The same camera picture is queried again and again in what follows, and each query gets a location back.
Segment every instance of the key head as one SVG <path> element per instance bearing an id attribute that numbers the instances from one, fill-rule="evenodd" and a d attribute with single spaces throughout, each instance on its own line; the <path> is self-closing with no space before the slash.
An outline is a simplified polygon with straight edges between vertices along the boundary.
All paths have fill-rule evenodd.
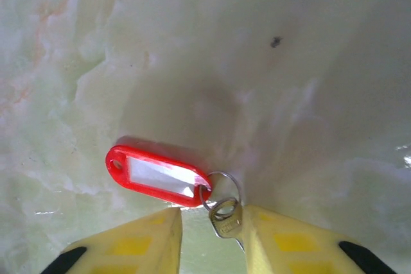
<path id="1" fill-rule="evenodd" d="M 233 210 L 227 214 L 219 211 L 232 207 Z M 222 239 L 237 238 L 241 233 L 241 221 L 243 209 L 236 198 L 225 198 L 217 202 L 209 212 L 209 219 L 218 237 Z"/>

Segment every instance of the key tag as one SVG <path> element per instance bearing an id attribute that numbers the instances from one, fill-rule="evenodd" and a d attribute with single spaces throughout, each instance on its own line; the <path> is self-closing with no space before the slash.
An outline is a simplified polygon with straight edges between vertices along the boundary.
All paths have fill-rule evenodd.
<path id="1" fill-rule="evenodd" d="M 203 171 L 173 158 L 117 145 L 105 163 L 111 177 L 126 189 L 184 207 L 197 207 L 211 195 L 211 182 Z"/>

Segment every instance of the dark spot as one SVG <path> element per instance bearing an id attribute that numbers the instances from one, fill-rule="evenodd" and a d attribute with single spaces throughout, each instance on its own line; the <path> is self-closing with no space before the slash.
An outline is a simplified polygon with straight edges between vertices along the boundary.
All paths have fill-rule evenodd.
<path id="1" fill-rule="evenodd" d="M 278 45 L 280 45 L 280 42 L 281 42 L 282 39 L 283 39 L 282 37 L 274 37 L 271 40 L 270 46 L 272 48 L 276 48 Z"/>

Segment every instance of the key tag label window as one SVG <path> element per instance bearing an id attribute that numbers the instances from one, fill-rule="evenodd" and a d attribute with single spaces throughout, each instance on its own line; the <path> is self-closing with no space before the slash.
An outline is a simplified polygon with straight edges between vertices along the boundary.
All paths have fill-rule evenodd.
<path id="1" fill-rule="evenodd" d="M 197 207 L 211 195 L 211 182 L 199 168 L 145 150 L 117 145 L 107 153 L 105 163 L 111 177 L 126 189 Z M 200 192 L 200 186 L 206 189 Z"/>

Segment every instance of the white marble surface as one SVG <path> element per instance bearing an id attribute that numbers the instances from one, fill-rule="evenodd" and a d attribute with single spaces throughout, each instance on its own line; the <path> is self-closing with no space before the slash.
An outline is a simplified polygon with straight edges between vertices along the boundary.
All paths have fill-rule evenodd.
<path id="1" fill-rule="evenodd" d="M 1 273 L 38 273 L 67 244 L 169 206 L 110 178 L 124 135 L 201 150 L 247 202 L 411 273 L 411 0 L 0 10 Z M 183 215 L 181 273 L 245 273 L 204 209 Z"/>

